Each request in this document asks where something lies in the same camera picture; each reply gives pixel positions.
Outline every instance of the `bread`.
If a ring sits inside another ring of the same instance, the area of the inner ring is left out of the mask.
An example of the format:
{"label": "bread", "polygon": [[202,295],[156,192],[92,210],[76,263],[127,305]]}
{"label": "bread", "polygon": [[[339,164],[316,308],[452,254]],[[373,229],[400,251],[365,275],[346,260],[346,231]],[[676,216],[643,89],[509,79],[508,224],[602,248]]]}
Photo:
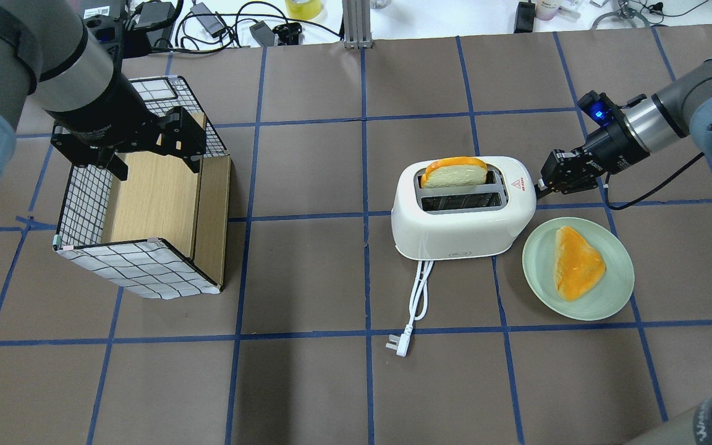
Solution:
{"label": "bread", "polygon": [[556,231],[554,283],[566,301],[582,298],[606,273],[601,253],[571,226]]}
{"label": "bread", "polygon": [[430,164],[419,185],[423,189],[485,184],[488,166],[478,158],[459,156]]}

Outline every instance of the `green plate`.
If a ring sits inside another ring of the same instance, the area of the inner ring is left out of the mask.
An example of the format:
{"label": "green plate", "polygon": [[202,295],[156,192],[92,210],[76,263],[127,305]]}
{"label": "green plate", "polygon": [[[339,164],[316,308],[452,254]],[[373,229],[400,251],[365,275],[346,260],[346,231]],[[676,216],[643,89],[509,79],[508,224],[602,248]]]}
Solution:
{"label": "green plate", "polygon": [[[554,285],[556,231],[571,226],[601,253],[606,273],[582,298],[568,302]],[[581,218],[557,218],[540,224],[523,245],[523,275],[537,298],[554,312],[576,320],[602,320],[615,315],[634,289],[634,265],[617,237],[595,222]]]}

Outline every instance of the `white power cord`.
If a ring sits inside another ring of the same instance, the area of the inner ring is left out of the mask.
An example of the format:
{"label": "white power cord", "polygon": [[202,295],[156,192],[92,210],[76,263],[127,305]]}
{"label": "white power cord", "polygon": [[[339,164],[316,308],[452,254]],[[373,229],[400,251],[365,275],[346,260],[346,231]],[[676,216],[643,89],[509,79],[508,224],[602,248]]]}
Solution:
{"label": "white power cord", "polygon": [[[394,349],[400,357],[406,357],[408,353],[408,345],[410,344],[410,335],[413,332],[413,322],[422,320],[427,315],[427,277],[430,271],[433,270],[435,261],[421,260],[416,265],[416,278],[413,280],[413,288],[410,291],[410,301],[408,302],[408,324],[400,336],[390,335],[389,342],[386,344],[388,349]],[[419,315],[416,315],[419,308],[419,297],[422,297],[422,310]]]}

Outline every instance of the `box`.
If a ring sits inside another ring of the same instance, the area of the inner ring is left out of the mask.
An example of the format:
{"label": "box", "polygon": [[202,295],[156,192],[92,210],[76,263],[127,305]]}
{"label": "box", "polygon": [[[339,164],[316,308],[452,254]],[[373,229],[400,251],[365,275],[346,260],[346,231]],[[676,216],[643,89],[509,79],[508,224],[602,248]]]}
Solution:
{"label": "box", "polygon": [[[152,112],[183,105],[197,119],[204,115],[182,77],[131,82]],[[54,251],[147,298],[220,293],[231,161],[213,126],[205,122],[205,129],[199,174],[178,158],[147,152],[122,155],[124,182],[104,169],[72,167]]]}

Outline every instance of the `white bottle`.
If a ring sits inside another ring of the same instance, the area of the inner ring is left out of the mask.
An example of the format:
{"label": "white bottle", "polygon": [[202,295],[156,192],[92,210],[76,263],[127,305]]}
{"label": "white bottle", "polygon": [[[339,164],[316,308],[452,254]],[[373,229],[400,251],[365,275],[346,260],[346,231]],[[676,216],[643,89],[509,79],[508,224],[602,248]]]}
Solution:
{"label": "white bottle", "polygon": [[561,4],[562,0],[537,0],[535,17],[540,20],[551,20],[556,16],[556,12],[559,11],[559,5]]}

